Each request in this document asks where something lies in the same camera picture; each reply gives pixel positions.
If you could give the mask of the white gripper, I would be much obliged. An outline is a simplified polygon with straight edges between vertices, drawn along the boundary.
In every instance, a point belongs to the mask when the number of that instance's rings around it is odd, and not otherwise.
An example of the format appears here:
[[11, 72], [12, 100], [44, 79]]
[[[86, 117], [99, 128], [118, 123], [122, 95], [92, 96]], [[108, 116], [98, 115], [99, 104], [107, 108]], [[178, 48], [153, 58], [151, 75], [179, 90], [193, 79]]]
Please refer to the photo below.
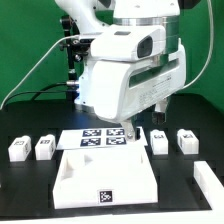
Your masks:
[[158, 49], [139, 58], [135, 47], [91, 45], [88, 105], [98, 118], [121, 123], [129, 142], [140, 139], [140, 129], [130, 118], [155, 104], [152, 121], [163, 124], [168, 107], [165, 98], [185, 84], [184, 47], [179, 44], [159, 65], [157, 58], [162, 54]]

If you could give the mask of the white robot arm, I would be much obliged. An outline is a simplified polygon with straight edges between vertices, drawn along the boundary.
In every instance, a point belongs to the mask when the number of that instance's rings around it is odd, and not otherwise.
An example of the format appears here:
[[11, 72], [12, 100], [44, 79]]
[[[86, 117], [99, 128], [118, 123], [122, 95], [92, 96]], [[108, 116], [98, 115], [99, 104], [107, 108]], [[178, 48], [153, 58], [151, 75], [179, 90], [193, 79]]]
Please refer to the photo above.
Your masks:
[[75, 23], [75, 56], [84, 59], [75, 104], [104, 121], [119, 123], [137, 139], [133, 117], [156, 106], [186, 81], [186, 54], [179, 36], [182, 9], [201, 0], [55, 0]]

